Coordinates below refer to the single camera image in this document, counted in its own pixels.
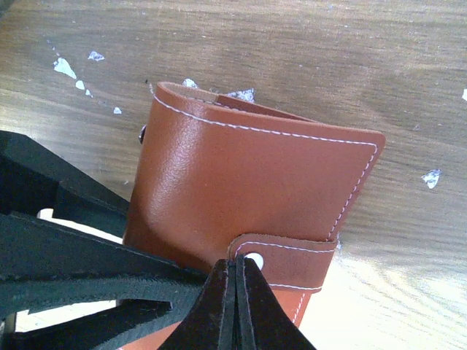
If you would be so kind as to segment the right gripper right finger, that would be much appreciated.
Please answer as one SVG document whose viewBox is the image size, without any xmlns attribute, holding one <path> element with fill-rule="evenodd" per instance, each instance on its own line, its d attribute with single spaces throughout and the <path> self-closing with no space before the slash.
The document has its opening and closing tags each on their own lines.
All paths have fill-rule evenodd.
<svg viewBox="0 0 467 350">
<path fill-rule="evenodd" d="M 236 258 L 237 349 L 313 349 L 289 320 L 254 260 Z"/>
</svg>

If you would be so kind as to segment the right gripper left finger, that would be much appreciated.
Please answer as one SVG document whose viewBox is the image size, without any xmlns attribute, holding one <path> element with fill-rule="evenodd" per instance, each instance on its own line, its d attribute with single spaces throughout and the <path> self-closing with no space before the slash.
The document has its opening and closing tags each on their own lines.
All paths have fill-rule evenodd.
<svg viewBox="0 0 467 350">
<path fill-rule="evenodd" d="M 235 265 L 219 260 L 188 315 L 161 349 L 235 349 Z"/>
</svg>

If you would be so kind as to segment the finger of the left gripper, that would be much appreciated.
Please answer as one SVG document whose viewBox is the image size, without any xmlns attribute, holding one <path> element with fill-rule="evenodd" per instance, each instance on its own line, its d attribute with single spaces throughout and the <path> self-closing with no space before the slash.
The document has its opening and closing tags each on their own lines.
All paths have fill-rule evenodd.
<svg viewBox="0 0 467 350">
<path fill-rule="evenodd" d="M 106 311 L 28 332 L 3 349 L 117 349 L 181 321 L 206 275 L 168 260 L 18 214 L 1 217 L 1 317 L 116 300 Z"/>
<path fill-rule="evenodd" d="M 1 213 L 55 218 L 123 236 L 129 202 L 26 135 L 1 132 Z"/>
</svg>

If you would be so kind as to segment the brown leather card holder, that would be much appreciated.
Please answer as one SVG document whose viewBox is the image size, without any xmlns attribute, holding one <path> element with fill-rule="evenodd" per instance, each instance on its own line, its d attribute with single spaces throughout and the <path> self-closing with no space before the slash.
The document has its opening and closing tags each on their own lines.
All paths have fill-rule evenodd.
<svg viewBox="0 0 467 350">
<path fill-rule="evenodd" d="M 252 257 L 300 325 L 384 146 L 376 131 L 161 82 L 123 243 L 203 272 Z"/>
</svg>

